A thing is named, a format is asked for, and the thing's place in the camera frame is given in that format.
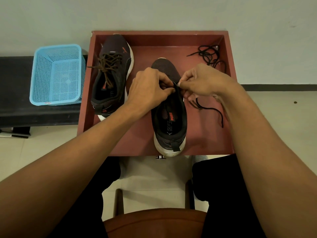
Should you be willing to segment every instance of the brown chair seat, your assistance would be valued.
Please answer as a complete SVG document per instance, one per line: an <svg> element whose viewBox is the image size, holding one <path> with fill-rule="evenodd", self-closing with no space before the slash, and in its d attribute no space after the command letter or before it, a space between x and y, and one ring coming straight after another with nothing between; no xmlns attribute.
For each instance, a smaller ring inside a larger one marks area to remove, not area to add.
<svg viewBox="0 0 317 238"><path fill-rule="evenodd" d="M162 208L132 212L105 220L109 238L200 238L206 212Z"/></svg>

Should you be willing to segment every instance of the chair leg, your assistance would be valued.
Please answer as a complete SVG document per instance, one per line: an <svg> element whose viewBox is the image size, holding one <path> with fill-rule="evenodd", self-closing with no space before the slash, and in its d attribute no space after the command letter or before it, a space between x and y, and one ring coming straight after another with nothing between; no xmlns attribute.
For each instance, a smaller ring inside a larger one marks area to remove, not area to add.
<svg viewBox="0 0 317 238"><path fill-rule="evenodd" d="M185 209L195 209L192 180L188 180L185 184Z"/></svg>
<svg viewBox="0 0 317 238"><path fill-rule="evenodd" d="M123 192L121 189L116 189L114 197L113 217L124 214L123 208Z"/></svg>

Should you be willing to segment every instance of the basket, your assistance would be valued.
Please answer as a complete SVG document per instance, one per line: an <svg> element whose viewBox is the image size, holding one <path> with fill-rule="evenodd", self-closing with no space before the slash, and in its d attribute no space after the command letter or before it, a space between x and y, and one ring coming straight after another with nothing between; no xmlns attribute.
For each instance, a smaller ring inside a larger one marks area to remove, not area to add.
<svg viewBox="0 0 317 238"><path fill-rule="evenodd" d="M40 47L34 53L30 102L36 106L81 103L85 71L79 45Z"/></svg>

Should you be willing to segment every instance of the wall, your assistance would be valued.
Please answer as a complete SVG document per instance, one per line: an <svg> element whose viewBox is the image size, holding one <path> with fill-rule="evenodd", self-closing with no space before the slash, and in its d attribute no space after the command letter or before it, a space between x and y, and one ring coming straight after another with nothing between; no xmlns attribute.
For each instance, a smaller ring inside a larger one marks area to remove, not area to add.
<svg viewBox="0 0 317 238"><path fill-rule="evenodd" d="M317 0L1 0L0 56L92 30L228 30L243 84L317 84Z"/></svg>

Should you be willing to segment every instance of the black sneaker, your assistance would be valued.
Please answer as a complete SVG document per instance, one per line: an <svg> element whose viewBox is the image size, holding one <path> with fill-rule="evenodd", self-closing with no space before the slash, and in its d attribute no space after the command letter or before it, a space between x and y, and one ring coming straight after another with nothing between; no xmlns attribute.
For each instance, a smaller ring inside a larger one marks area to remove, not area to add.
<svg viewBox="0 0 317 238"><path fill-rule="evenodd" d="M91 103L100 120L116 111L127 100L126 79L132 71L133 52L120 34L109 36L98 58L98 75L91 95Z"/></svg>
<svg viewBox="0 0 317 238"><path fill-rule="evenodd" d="M165 73L174 83L172 93L161 104L151 110L154 129L154 144L158 152L165 156L179 155L186 143L187 113L184 99L177 83L180 75L175 66L165 58L157 59L152 67Z"/></svg>

